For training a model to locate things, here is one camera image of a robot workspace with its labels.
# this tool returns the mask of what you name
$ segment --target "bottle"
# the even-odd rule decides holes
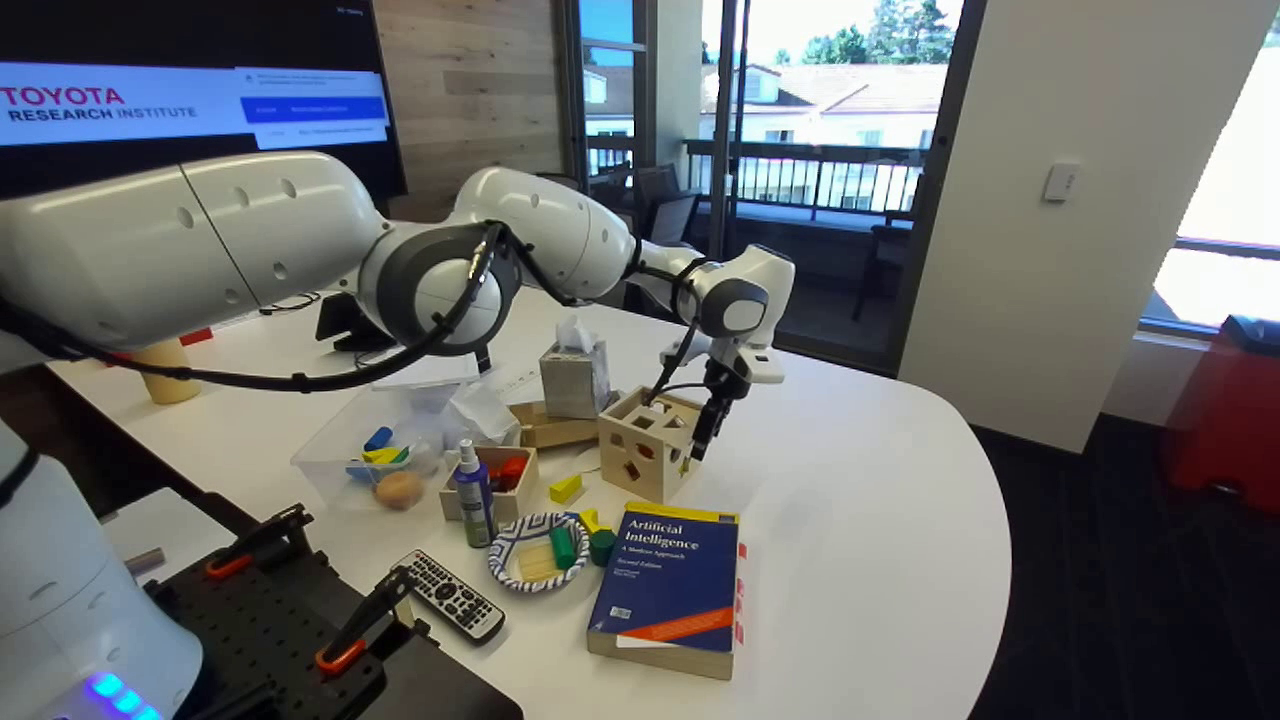
[[[466,526],[473,546],[491,543],[490,471],[473,438],[459,438],[459,462],[453,471],[455,498],[466,503]]]

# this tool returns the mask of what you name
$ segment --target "green object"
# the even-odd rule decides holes
[[[593,565],[608,565],[617,536],[608,526],[593,530]]]
[[[550,536],[551,536],[555,566],[572,566],[576,565],[572,530],[566,524],[555,524]]]

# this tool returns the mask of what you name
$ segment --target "floor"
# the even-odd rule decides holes
[[[1011,611],[977,720],[1280,714],[1280,521],[1162,478],[1162,433],[1083,454],[988,435]]]

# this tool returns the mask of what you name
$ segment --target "window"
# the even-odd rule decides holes
[[[1246,79],[1177,243],[1156,274],[1143,326],[1217,333],[1224,315],[1280,319],[1280,17]]]

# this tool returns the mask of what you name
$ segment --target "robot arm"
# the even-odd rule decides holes
[[[713,334],[720,375],[782,380],[767,348],[798,269],[772,250],[707,263],[656,246],[597,199],[511,169],[478,173],[442,224],[383,219],[364,182],[318,150],[202,161],[0,205],[0,345],[34,345],[18,315],[35,315],[107,350],[139,348],[348,284],[400,345],[435,333],[431,350],[473,350],[505,322],[523,271],[569,302],[650,284]]]

